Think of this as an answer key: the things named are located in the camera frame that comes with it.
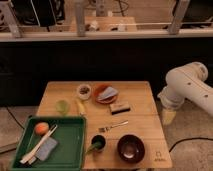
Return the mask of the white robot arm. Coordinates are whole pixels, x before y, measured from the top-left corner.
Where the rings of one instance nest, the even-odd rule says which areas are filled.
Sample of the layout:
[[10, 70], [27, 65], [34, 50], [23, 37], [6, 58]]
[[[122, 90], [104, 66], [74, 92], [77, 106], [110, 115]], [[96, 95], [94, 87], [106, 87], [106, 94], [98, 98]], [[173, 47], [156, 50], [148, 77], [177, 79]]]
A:
[[173, 68], [166, 74], [166, 86], [158, 94], [163, 106], [163, 125], [172, 123], [186, 99], [213, 116], [213, 87], [205, 83], [207, 77], [208, 69], [200, 62]]

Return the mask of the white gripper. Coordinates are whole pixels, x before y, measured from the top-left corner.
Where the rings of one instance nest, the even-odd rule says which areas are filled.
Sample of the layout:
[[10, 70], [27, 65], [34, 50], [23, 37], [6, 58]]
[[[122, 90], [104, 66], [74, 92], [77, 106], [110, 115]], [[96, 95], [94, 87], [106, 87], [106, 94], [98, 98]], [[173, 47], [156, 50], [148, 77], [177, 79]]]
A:
[[182, 106], [183, 97], [170, 87], [164, 87], [157, 97], [160, 99], [163, 107], [166, 108], [162, 110], [162, 123], [169, 125], [176, 116], [174, 110]]

